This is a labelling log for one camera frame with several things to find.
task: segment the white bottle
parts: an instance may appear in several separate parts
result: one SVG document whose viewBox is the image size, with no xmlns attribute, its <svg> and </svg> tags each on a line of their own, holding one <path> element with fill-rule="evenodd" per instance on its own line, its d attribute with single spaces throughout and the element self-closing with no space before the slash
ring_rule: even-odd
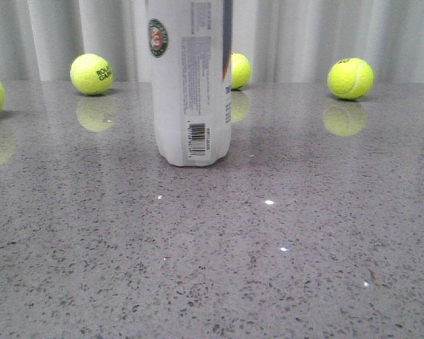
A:
<svg viewBox="0 0 424 339">
<path fill-rule="evenodd" d="M 231 139 L 232 0 L 147 0 L 155 138 L 177 166 L 207 166 Z"/>
</svg>

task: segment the granite countertop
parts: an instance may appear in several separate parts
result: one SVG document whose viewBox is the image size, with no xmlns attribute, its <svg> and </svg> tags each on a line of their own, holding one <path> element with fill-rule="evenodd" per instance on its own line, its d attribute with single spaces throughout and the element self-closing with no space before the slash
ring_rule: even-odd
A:
<svg viewBox="0 0 424 339">
<path fill-rule="evenodd" d="M 424 84 L 251 85 L 205 168 L 147 83 L 4 86 L 0 338 L 424 338 Z"/>
</svg>

